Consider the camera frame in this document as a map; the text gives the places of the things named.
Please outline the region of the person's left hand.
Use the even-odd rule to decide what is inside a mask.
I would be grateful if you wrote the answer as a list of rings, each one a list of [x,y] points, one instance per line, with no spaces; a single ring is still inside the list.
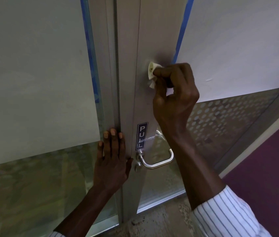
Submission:
[[[111,157],[111,136],[110,130],[103,133],[103,161],[97,159],[94,167],[94,185],[102,184],[108,188],[116,188],[117,191],[123,186],[125,173],[126,141],[123,133],[118,132],[119,155],[118,158]]]

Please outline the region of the fixed glass panel with frame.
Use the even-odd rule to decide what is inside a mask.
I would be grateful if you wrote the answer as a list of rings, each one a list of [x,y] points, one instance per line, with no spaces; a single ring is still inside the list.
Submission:
[[[103,132],[115,125],[113,0],[88,3],[101,90],[101,104],[95,105],[102,139]],[[0,237],[51,233],[92,187],[98,141],[0,164]]]

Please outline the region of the large white paper sheet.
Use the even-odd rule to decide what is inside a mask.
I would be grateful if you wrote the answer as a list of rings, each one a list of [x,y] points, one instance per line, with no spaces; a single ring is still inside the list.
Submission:
[[[279,88],[279,0],[194,0],[176,61],[198,102]]]
[[[82,0],[0,0],[0,164],[98,141]]]

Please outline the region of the person's right forearm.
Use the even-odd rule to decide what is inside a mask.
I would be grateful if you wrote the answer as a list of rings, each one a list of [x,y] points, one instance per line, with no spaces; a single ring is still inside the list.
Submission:
[[[192,210],[224,190],[226,184],[199,153],[188,131],[162,133],[174,153]]]

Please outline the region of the blue tape strip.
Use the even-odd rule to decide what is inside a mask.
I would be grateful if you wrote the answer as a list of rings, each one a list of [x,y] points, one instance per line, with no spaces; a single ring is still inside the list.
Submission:
[[[94,39],[93,39],[93,30],[92,30],[92,24],[90,18],[89,3],[88,0],[80,0],[80,3],[81,3],[85,36],[86,36],[86,44],[87,44],[95,103],[101,104],[101,90],[100,90],[100,83],[99,83],[99,76],[98,76],[98,67],[97,67],[97,60],[96,60],[96,53],[95,53],[95,46],[94,46]]]
[[[183,19],[182,19],[182,23],[181,23],[181,27],[180,27],[180,31],[179,31],[179,35],[178,35],[178,39],[177,39],[177,44],[176,44],[176,48],[175,48],[175,54],[172,60],[172,64],[175,64],[177,62],[177,58],[179,55],[179,51],[180,51],[180,47],[181,47],[181,43],[185,34],[185,30],[187,27],[187,23],[190,17],[190,13],[193,7],[193,2],[194,0],[187,0],[186,6],[185,6],[185,10],[184,10],[184,15],[183,15]]]

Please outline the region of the person's right hand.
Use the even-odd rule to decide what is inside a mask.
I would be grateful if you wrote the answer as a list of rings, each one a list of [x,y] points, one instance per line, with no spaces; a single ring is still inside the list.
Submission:
[[[179,63],[156,68],[153,74],[169,78],[166,92],[169,106],[153,106],[161,131],[186,131],[188,118],[200,97],[190,65]]]

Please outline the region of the grey aluminium glass door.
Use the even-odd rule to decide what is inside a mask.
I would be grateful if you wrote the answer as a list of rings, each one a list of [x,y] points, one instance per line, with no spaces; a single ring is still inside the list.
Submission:
[[[151,61],[172,63],[187,0],[114,0],[118,51],[119,109],[127,154],[135,160],[122,188],[121,222],[185,193],[177,164],[140,172],[137,125],[148,122],[144,159],[155,164],[169,158],[169,147],[153,116],[155,91],[149,87]],[[206,160],[227,175],[279,129],[279,88],[198,102],[187,129]]]

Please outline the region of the white tissue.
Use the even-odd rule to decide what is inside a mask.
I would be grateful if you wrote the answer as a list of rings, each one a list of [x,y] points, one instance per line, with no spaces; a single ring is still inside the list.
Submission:
[[[154,62],[150,62],[149,66],[148,66],[148,78],[149,78],[149,87],[152,89],[155,89],[155,85],[156,85],[156,76],[153,74],[154,70],[156,68],[163,68],[163,66],[154,63]]]

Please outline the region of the dark blue door sign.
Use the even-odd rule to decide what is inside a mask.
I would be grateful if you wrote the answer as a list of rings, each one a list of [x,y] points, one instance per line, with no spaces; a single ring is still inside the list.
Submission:
[[[137,125],[136,151],[145,148],[148,122]]]

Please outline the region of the person's left forearm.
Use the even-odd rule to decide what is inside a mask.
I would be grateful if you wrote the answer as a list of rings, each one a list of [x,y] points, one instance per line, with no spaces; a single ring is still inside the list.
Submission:
[[[66,237],[86,237],[99,213],[116,191],[116,188],[108,188],[102,184],[93,186],[54,231]]]

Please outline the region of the white striped right shirt sleeve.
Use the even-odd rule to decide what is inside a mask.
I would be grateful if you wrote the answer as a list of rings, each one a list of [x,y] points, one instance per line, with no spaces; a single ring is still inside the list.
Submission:
[[[194,209],[192,220],[199,237],[272,237],[229,186]]]

